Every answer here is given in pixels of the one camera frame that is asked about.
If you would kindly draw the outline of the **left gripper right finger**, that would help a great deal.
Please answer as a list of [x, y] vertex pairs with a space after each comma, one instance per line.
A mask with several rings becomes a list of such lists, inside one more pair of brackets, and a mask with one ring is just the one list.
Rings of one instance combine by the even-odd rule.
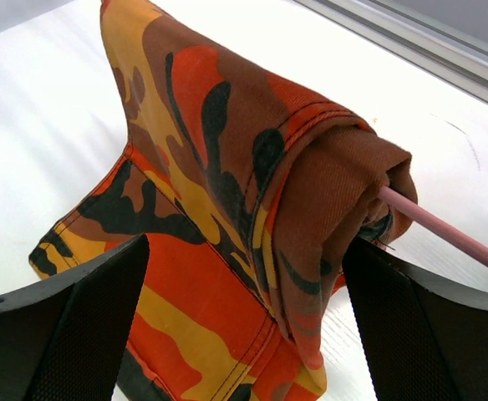
[[488, 400], [488, 292], [356, 238], [343, 273], [379, 400]]

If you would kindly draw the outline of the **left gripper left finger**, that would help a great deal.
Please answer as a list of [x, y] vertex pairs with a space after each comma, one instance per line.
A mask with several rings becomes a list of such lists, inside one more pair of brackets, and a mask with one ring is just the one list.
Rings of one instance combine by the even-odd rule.
[[0, 295], [0, 401], [110, 400], [149, 254], [137, 236]]

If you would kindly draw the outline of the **orange patterned trousers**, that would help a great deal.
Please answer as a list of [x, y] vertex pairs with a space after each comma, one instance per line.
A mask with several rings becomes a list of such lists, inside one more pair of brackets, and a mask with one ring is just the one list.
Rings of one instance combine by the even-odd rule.
[[118, 385], [130, 400], [315, 400], [330, 297], [353, 239], [389, 243], [411, 156], [349, 109], [149, 1], [100, 27], [128, 141], [29, 260], [40, 277], [139, 234], [150, 260]]

